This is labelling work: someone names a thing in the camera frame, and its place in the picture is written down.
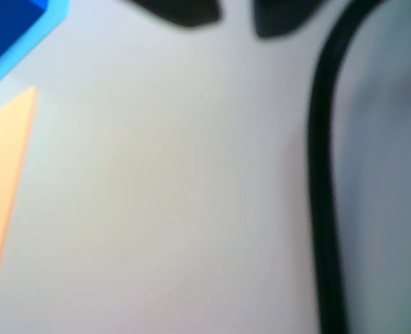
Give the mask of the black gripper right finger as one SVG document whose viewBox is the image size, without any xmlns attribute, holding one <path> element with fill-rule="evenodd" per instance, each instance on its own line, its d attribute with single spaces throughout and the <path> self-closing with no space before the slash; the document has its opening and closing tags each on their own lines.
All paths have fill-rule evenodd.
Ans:
<svg viewBox="0 0 411 334">
<path fill-rule="evenodd" d="M 255 0 L 254 28 L 258 38 L 284 38 L 301 29 L 326 0 Z"/>
</svg>

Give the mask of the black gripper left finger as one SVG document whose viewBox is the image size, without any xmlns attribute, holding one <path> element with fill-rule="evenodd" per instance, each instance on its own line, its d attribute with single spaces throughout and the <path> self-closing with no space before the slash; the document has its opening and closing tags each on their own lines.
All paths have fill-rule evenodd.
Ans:
<svg viewBox="0 0 411 334">
<path fill-rule="evenodd" d="M 218 22 L 222 11 L 215 0 L 129 0 L 148 13 L 183 28 Z"/>
</svg>

